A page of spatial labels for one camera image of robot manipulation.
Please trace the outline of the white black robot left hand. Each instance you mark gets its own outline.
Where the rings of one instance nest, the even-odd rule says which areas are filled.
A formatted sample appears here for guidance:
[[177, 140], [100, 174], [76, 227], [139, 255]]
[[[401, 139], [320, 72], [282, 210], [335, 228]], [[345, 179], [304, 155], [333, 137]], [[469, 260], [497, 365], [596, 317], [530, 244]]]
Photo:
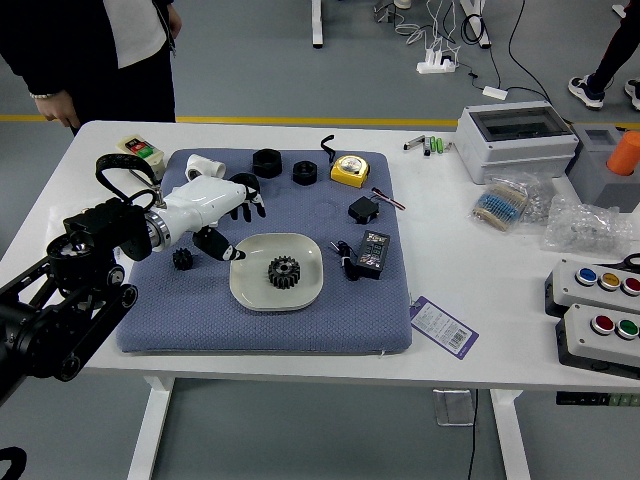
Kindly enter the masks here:
[[251, 205], [256, 206], [259, 216], [266, 215], [259, 182], [250, 173], [236, 174], [228, 180], [198, 176], [174, 188], [165, 197], [165, 203], [164, 208], [154, 207], [146, 214], [152, 249], [167, 249], [190, 232], [194, 245], [219, 261], [246, 257], [216, 230], [224, 215], [236, 220], [242, 212], [244, 220], [249, 222]]

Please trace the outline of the person's right hand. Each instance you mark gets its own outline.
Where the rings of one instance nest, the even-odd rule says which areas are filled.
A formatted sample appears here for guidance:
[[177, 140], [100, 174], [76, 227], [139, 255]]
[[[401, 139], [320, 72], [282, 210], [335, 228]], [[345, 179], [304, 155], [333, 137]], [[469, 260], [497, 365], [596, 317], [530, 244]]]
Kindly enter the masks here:
[[61, 91], [47, 98], [35, 98], [34, 101], [39, 113], [46, 120], [57, 120], [68, 128], [80, 127], [73, 100], [66, 91]]

